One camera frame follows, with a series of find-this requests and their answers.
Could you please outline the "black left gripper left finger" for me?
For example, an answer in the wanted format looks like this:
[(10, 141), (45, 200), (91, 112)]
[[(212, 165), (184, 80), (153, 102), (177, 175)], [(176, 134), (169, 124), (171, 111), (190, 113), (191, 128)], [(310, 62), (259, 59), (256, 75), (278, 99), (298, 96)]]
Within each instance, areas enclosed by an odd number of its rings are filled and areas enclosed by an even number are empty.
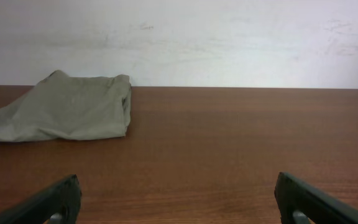
[(75, 224), (81, 208), (81, 188), (75, 174), (0, 212), (0, 224)]

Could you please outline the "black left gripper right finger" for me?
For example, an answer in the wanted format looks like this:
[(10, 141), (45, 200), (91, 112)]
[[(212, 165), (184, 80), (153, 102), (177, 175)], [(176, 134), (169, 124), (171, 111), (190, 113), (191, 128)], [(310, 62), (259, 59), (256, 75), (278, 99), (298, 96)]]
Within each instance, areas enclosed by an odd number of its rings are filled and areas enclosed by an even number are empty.
[(358, 210), (287, 172), (279, 173), (274, 196), (282, 224), (358, 224)]

